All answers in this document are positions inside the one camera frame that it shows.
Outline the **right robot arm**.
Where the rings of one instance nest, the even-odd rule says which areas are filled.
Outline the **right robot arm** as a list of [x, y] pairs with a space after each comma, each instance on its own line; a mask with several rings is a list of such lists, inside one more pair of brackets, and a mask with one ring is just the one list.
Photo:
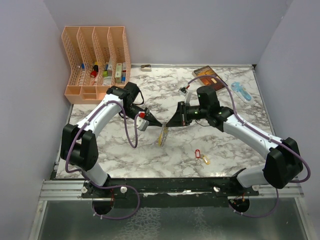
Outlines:
[[246, 122], [231, 108], [221, 106], [216, 91], [210, 86], [201, 86], [196, 93], [199, 104], [192, 106], [180, 101], [167, 127], [185, 127], [194, 120], [205, 119], [211, 127], [236, 137], [265, 159], [263, 166], [246, 168], [234, 175], [236, 179], [229, 184], [234, 195], [240, 196], [255, 185], [282, 189], [303, 170], [294, 139], [283, 140]]

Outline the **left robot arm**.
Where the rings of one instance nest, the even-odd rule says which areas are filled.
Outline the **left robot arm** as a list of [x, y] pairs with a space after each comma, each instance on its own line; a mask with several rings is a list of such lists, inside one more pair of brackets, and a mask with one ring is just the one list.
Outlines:
[[162, 127], [148, 108], [141, 108], [134, 101], [142, 92], [132, 82], [123, 88], [110, 87], [98, 106], [77, 124], [66, 124], [62, 130], [60, 158], [65, 160], [65, 171], [71, 173], [69, 165], [76, 172], [82, 173], [94, 183], [93, 191], [97, 196], [106, 197], [111, 190], [110, 178], [98, 163], [97, 138], [104, 127], [116, 115], [120, 114], [123, 121], [132, 119], [134, 130], [145, 131], [149, 126]]

